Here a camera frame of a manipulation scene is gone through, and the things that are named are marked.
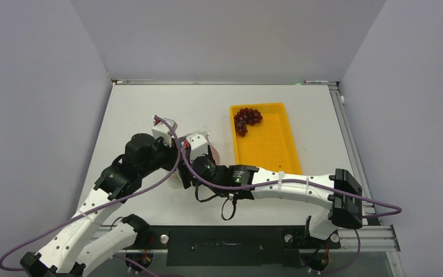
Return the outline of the clear pink-dotted zip bag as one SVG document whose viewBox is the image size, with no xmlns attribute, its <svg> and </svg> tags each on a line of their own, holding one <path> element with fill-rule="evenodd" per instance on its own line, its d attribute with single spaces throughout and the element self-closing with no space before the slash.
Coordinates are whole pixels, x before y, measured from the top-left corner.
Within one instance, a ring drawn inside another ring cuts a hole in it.
<svg viewBox="0 0 443 277">
<path fill-rule="evenodd" d="M 211 152 L 211 157 L 213 158 L 214 163 L 219 164 L 220 163 L 220 155 L 217 152 L 216 148 L 213 146 L 213 144 L 209 141 L 210 130 L 209 129 L 197 130 L 196 132 L 192 132 L 192 133 L 185 134 L 183 136 L 179 136 L 180 142 L 183 142 L 186 138 L 188 138 L 189 136 L 191 136 L 193 134 L 199 134 L 199 135 L 202 135 L 203 137 L 205 137 L 205 139 L 208 143 L 208 148 Z M 174 190 L 179 190 L 179 189 L 184 188 L 182 178 L 181 178 L 181 165 L 182 164 L 183 164 L 183 161 L 181 159 L 177 170 L 175 171 L 173 176 L 169 178 L 171 183 L 169 183 L 168 186 Z"/>
</svg>

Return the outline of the dark red grape bunch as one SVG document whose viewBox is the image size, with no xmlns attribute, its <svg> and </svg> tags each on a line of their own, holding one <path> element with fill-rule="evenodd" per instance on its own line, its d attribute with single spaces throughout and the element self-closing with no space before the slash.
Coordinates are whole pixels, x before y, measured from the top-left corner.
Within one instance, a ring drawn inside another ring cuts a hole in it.
<svg viewBox="0 0 443 277">
<path fill-rule="evenodd" d="M 262 114 L 253 108 L 242 108 L 233 116 L 235 133 L 245 137 L 248 133 L 248 126 L 254 126 L 263 120 Z"/>
</svg>

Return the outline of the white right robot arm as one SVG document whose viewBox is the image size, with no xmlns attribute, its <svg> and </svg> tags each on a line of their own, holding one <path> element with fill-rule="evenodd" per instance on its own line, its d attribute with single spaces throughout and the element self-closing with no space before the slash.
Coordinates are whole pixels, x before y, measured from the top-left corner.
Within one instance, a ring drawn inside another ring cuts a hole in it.
<svg viewBox="0 0 443 277">
<path fill-rule="evenodd" d="M 185 188 L 207 186 L 213 197 L 225 198 L 233 205 L 239 200 L 282 199 L 319 207 L 307 217 L 304 242 L 317 247 L 338 228 L 363 226 L 362 187 L 345 169 L 334 174 L 306 176 L 270 171 L 256 166 L 216 165 L 207 156 L 181 161 L 178 172 Z"/>
</svg>

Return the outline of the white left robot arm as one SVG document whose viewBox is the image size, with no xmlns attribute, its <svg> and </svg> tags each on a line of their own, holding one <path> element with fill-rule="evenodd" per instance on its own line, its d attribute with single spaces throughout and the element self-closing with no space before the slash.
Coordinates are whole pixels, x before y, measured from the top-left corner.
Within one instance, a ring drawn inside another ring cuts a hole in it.
<svg viewBox="0 0 443 277">
<path fill-rule="evenodd" d="M 135 134 L 125 151 L 96 180 L 82 206 L 58 234 L 37 252 L 20 260 L 28 276 L 87 276 L 117 251 L 144 247 L 148 223 L 131 214 L 118 227 L 91 242 L 103 222 L 126 200 L 138 194 L 145 177 L 158 169 L 172 174 L 180 151 L 170 131 Z"/>
</svg>

